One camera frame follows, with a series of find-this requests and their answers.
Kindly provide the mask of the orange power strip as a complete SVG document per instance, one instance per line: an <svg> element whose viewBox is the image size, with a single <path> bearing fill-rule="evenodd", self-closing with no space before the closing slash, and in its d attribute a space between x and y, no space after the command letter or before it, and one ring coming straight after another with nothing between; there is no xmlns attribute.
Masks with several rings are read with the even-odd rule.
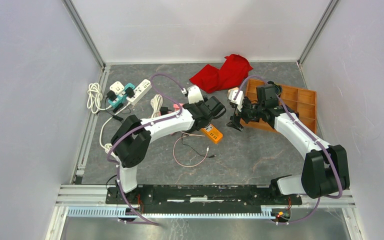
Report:
<svg viewBox="0 0 384 240"><path fill-rule="evenodd" d="M223 138L223 134L211 123L207 127L202 128L201 132L214 144L218 144Z"/></svg>

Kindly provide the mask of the beige cube plug adapter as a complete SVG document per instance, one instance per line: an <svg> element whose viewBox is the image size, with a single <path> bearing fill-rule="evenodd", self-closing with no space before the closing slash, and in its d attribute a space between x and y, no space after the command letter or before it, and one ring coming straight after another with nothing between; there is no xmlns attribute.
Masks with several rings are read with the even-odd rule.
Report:
<svg viewBox="0 0 384 240"><path fill-rule="evenodd" d="M238 93L238 90L239 90L239 88L238 87L235 87L235 88L231 88L231 89L229 89L228 90L228 99L234 99L235 98L235 96L236 96L236 94Z"/></svg>

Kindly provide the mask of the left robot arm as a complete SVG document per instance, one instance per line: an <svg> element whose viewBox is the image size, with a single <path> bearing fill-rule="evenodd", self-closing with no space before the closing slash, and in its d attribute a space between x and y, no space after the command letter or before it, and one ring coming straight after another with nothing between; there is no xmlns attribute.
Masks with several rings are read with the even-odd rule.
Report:
<svg viewBox="0 0 384 240"><path fill-rule="evenodd" d="M112 137L112 147L107 154L107 160L116 164L119 199L125 204L136 200L138 165L145 159L152 142L176 132L204 129L225 112L226 107L212 96L182 104L179 110L154 118L128 116Z"/></svg>

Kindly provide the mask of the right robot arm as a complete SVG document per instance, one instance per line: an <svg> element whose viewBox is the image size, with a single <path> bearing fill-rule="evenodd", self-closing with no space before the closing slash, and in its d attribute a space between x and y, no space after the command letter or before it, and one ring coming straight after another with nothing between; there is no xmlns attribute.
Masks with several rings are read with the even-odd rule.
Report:
<svg viewBox="0 0 384 240"><path fill-rule="evenodd" d="M234 113L228 127L241 131L241 122L267 123L282 134L304 159L300 175L281 176L272 180L269 199L282 204L292 194L312 199L339 199L350 186L347 152L340 144L322 140L299 119L281 99L282 88L273 82L257 87L257 100L251 101L239 88L228 91Z"/></svg>

